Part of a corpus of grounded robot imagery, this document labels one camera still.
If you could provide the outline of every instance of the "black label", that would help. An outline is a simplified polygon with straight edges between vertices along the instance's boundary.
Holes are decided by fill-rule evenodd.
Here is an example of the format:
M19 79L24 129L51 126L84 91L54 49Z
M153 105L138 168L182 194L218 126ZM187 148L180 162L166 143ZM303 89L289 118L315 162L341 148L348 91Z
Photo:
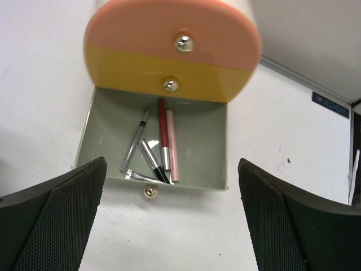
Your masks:
M346 107L340 106L338 103L335 103L320 94L317 94L316 92L312 93L312 101L315 103L318 103L319 105L332 110L333 112L336 112L340 114L341 116L349 118L350 116L350 110L348 110Z

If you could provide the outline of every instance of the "pen cap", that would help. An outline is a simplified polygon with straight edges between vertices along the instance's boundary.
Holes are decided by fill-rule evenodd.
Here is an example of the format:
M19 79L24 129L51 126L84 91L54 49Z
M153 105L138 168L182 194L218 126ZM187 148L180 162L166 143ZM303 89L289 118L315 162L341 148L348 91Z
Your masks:
M261 56L250 0L96 0L95 7L83 50L98 87L230 102Z
M160 167L157 157L155 157L152 149L149 147L148 142L145 139L141 139L139 141L139 147L152 169Z

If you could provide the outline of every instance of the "drawer knob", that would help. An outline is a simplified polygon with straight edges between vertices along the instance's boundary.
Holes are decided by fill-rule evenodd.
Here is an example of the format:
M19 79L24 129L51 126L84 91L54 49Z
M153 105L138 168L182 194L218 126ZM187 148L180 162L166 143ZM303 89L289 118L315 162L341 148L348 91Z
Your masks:
M180 36L175 41L174 47L181 53L190 53L193 51L193 40L189 36Z
M157 186L146 186L144 189L144 196L148 199L154 199L158 194L158 187Z
M163 87L168 93L173 93L178 89L179 85L174 80L166 80Z

